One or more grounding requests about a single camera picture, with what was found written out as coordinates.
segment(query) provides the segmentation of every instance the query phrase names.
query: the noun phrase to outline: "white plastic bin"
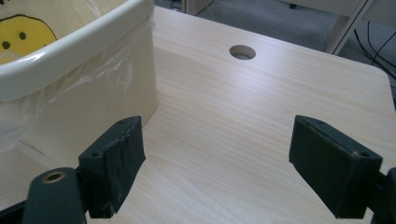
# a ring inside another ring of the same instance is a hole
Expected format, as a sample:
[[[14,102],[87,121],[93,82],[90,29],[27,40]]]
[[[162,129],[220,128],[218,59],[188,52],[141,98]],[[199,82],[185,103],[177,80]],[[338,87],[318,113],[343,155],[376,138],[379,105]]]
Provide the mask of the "white plastic bin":
[[[26,9],[14,13],[34,14],[58,40],[0,65],[0,151],[21,141],[76,167],[78,155],[117,120],[148,121],[157,106],[151,0],[4,6],[17,2],[14,8]]]

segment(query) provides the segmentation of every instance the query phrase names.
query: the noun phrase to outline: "floor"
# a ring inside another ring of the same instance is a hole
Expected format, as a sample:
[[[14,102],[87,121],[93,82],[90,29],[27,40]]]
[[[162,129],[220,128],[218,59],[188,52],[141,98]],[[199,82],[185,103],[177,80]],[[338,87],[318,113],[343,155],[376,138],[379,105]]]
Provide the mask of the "floor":
[[[180,0],[154,0],[159,7],[180,11]],[[278,0],[215,0],[201,11],[197,17],[220,22],[261,35],[271,36],[296,45],[325,51],[327,35],[336,16],[307,7],[291,9],[290,5]],[[395,27],[361,21],[356,28],[362,45],[372,54],[375,52],[369,45],[380,50],[376,57],[389,70],[389,82],[396,98],[396,32]],[[372,64],[361,50],[356,36],[352,35],[338,56]]]

